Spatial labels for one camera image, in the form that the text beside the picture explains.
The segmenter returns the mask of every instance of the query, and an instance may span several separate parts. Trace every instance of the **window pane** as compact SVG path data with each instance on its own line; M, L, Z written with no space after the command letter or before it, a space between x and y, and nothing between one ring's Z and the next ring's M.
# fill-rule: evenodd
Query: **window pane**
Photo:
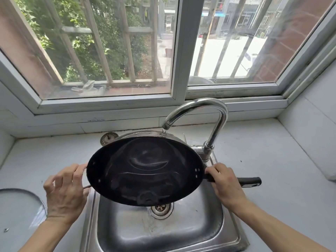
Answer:
M42 99L171 91L176 0L1 0L0 48Z
M205 0L190 76L276 82L334 2Z

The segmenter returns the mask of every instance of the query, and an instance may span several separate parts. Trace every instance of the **faucet spout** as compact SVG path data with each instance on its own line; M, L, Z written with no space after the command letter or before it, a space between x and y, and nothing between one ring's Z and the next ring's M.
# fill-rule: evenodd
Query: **faucet spout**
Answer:
M225 125L228 119L228 116L229 116L228 108L225 105L225 103L223 103L221 100L218 100L215 98L201 98L201 99L196 99L196 100L187 102L179 106L177 109L175 109L172 113L170 113L167 116L162 128L165 130L168 130L175 123L175 121L178 120L180 117L184 116L185 114L193 110L196 110L199 108L205 108L205 107L211 107L211 108L215 108L219 110L219 119L215 127L213 128L209 139L205 141L204 145L202 146L203 153L198 152L201 158L204 161L207 161L214 148L214 143L217 138L217 135L219 134L220 130Z

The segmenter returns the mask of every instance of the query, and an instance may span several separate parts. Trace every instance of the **forearm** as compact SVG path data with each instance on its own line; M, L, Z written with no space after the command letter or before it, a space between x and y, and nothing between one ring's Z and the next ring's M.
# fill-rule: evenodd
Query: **forearm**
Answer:
M53 252L70 226L59 222L44 221L19 252Z
M258 234L273 252L330 252L330 250L267 214L252 202L248 202L235 213Z

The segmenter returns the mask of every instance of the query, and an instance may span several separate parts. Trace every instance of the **black handle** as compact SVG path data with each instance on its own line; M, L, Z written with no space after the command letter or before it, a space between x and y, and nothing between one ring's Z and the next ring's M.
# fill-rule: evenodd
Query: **black handle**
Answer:
M208 182L215 182L214 178L210 173L206 173L203 176L203 179L206 179ZM241 187L255 187L261 185L261 178L237 178Z

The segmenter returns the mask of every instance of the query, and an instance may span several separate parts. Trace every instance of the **sink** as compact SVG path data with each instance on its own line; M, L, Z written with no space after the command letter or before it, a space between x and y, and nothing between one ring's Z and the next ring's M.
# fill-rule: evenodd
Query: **sink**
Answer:
M207 165L216 162L212 153ZM157 217L164 219L155 218L153 207L115 203L93 189L87 204L80 252L234 252L248 246L239 220L207 181L174 204L158 206L167 207L168 214Z

